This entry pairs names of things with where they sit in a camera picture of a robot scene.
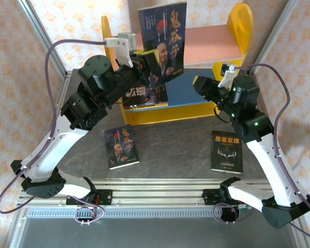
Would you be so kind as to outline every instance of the bald man portrait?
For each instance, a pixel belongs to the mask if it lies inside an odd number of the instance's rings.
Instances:
[[[129,159],[129,155],[124,151],[122,145],[117,143],[114,145],[114,151],[109,156],[111,165],[122,165]]]
[[[161,75],[154,75],[155,86],[165,84],[172,79],[174,67],[172,61],[168,59],[168,50],[164,42],[157,46],[159,52],[159,66],[161,68]]]

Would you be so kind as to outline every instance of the blue panel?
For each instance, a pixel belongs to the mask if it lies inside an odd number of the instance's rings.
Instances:
[[[202,96],[195,92],[193,87],[193,80],[195,76],[207,76],[214,79],[212,69],[185,69],[183,75],[165,84],[169,101],[168,106],[149,109],[146,108],[141,110],[126,110],[126,112],[158,110],[168,107],[178,107],[207,102]]]

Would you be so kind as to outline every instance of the white mounting bracket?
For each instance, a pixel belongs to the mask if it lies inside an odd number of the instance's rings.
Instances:
[[[235,65],[229,64],[228,70],[225,71],[224,77],[221,82],[218,84],[218,88],[225,87],[230,89],[233,83],[233,79],[236,77],[236,71],[234,69]]]
[[[130,58],[129,40],[123,38],[105,38],[104,39],[107,48],[115,48],[115,54],[117,61],[120,65],[126,65],[130,68],[133,67],[132,60]]]

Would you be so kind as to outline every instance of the book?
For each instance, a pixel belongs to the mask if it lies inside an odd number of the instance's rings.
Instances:
[[[235,174],[243,173],[241,139],[235,133],[212,131],[211,169]]]
[[[166,87],[161,85],[156,89],[150,89],[142,83],[137,83],[122,97],[122,102],[125,110],[168,106]]]
[[[151,89],[184,72],[186,10],[186,2],[138,10],[144,51],[154,50],[159,61],[159,73],[151,75]]]
[[[103,131],[109,169],[139,163],[131,125]]]

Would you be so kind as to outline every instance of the wall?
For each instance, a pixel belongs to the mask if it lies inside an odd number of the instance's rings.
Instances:
[[[44,79],[45,50],[18,1],[0,1],[0,192],[13,178],[10,163],[23,159],[45,136],[51,117]],[[53,93],[61,78],[50,66]],[[4,198],[2,209],[16,205],[17,183]],[[0,247],[10,215],[0,215]]]
[[[297,0],[266,55],[286,81],[291,101],[280,120],[280,144],[299,181],[310,193],[310,0]],[[286,102],[283,88],[270,70],[256,71],[267,111],[274,121]],[[310,231],[310,213],[306,214]]]
[[[137,10],[180,0],[111,0],[99,4],[96,0],[31,0],[51,40],[64,38],[102,40],[101,16],[107,15],[112,34],[140,32]],[[286,0],[188,0],[187,28],[226,24],[236,3],[250,5],[255,19],[255,37],[246,63],[254,61]],[[90,56],[104,54],[102,46],[63,44],[58,53],[67,68],[78,68]]]

